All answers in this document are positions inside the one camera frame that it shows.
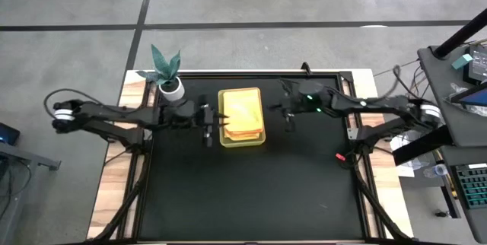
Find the metal stand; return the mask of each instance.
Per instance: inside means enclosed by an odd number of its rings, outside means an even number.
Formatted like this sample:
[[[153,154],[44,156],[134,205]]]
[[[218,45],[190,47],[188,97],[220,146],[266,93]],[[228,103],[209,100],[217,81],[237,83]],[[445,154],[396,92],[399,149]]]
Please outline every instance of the metal stand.
[[[471,36],[479,32],[485,25],[487,25],[487,9],[478,14],[468,24],[456,32],[450,39],[446,40],[437,49],[433,51],[433,55],[439,59],[443,59],[450,54],[455,48],[465,43]]]
[[[58,170],[61,161],[54,161],[50,158],[23,151],[15,146],[7,145],[5,143],[0,143],[0,156],[17,161],[20,159],[22,160],[22,164],[26,166],[24,169],[21,169],[19,166],[8,165],[8,168],[6,169],[11,170],[8,172],[9,174],[13,174],[12,172],[14,172],[15,178],[12,178],[13,181],[11,185],[12,189],[17,191],[9,197],[8,208],[0,221],[0,245],[6,245],[13,244],[12,239],[14,231],[20,219],[22,207],[27,198],[27,189],[25,189],[25,187],[36,173],[37,166],[43,165],[48,167],[49,170]],[[3,179],[11,178],[11,176],[7,177],[6,175],[7,173],[5,173]]]
[[[28,151],[23,151],[15,146],[5,143],[0,143],[0,155],[6,156],[7,158],[21,158],[38,165],[47,166],[49,170],[58,170],[59,165],[61,165],[61,161],[54,161],[50,158],[39,156],[38,154],[33,154]]]

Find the computer monitor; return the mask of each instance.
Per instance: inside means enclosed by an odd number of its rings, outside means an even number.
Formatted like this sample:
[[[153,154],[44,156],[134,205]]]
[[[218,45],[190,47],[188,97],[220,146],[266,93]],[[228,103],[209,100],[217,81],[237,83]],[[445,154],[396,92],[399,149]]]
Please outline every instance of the computer monitor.
[[[13,146],[17,143],[20,134],[21,133],[18,130],[0,123],[0,143],[6,143]]]
[[[452,103],[487,107],[487,82],[453,96]]]

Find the wooden table frame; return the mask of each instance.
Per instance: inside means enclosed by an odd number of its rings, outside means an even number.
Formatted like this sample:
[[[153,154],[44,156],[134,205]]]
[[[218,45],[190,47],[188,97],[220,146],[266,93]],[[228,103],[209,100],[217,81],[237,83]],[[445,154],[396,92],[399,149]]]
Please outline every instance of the wooden table frame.
[[[221,73],[241,73],[241,72],[303,72],[304,70],[181,70],[182,73],[203,73],[203,72],[221,72]],[[377,90],[374,83],[374,77],[370,69],[320,69],[313,70],[313,72],[351,72],[353,78],[353,87],[349,87],[349,83],[345,79],[343,81],[343,89],[347,94],[354,94],[357,97],[377,97]],[[123,83],[122,93],[120,95],[119,106],[138,107],[142,101],[142,95],[145,90],[145,80],[135,73],[135,71],[127,71],[125,81]],[[151,88],[149,94],[148,106],[151,106],[154,101],[155,87]],[[361,119],[361,124],[366,126],[375,126],[384,122],[381,114],[362,113],[359,118],[351,115],[349,123],[352,127],[356,126],[355,119]],[[133,125],[125,123],[117,123],[118,126],[124,128],[131,128]],[[377,146],[390,149],[385,142],[379,142]],[[111,144],[107,150],[106,159],[117,155],[123,151],[123,146],[120,144]],[[91,217],[90,227],[88,229],[88,238],[96,237],[106,226],[106,224],[113,217],[117,209],[122,205],[124,194],[126,193],[126,184],[129,175],[132,174],[137,180],[142,167],[143,156],[139,156],[136,161],[131,157],[131,154],[122,154],[116,160],[110,162],[103,169],[100,185],[94,211]],[[130,164],[137,164],[132,172],[129,172]],[[367,181],[371,175],[365,173],[365,166],[370,165],[373,172],[375,183],[375,190],[377,192],[379,201],[384,209],[387,211],[393,221],[399,226],[401,231],[412,237],[412,229],[409,223],[409,216],[406,210],[406,204],[403,198],[403,192],[399,182],[399,177],[396,172],[396,165],[394,158],[390,154],[381,151],[374,151],[370,155],[370,159],[365,158],[360,163],[362,176]],[[382,227],[377,227],[376,215],[367,199],[363,197],[365,203],[365,210],[367,213],[367,222],[369,226],[368,234],[371,237],[379,237]],[[130,237],[132,233],[132,225],[135,217],[135,207],[137,199],[133,202],[128,215],[125,234],[122,236],[117,233],[113,234],[112,238]],[[320,242],[337,242],[345,240],[324,240]],[[347,240],[347,242],[362,242],[362,240]]]

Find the clear plastic container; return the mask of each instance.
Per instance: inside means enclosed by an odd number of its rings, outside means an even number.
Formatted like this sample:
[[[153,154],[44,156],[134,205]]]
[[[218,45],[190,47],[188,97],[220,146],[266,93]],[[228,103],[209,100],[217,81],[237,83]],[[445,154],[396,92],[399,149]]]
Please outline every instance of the clear plastic container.
[[[426,168],[423,174],[427,178],[441,177],[448,173],[448,169],[444,164],[434,165],[433,167]]]

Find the green leaf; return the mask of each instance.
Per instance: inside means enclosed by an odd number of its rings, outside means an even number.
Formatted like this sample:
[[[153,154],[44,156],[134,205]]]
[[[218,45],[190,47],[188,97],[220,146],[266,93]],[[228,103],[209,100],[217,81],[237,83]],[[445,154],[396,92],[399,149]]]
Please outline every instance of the green leaf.
[[[168,82],[169,82],[168,80],[162,78],[162,79],[156,81],[156,84],[157,85],[164,85],[164,84],[166,84]]]
[[[164,56],[162,56],[161,51],[159,51],[159,49],[157,49],[153,44],[151,44],[151,48],[156,71],[161,73],[165,78],[168,78],[171,70],[166,62],[166,59]]]
[[[176,78],[177,71],[180,69],[181,64],[181,50],[177,51],[177,54],[170,60],[170,79]]]
[[[137,71],[136,73],[148,81],[157,81],[160,76],[157,72]]]

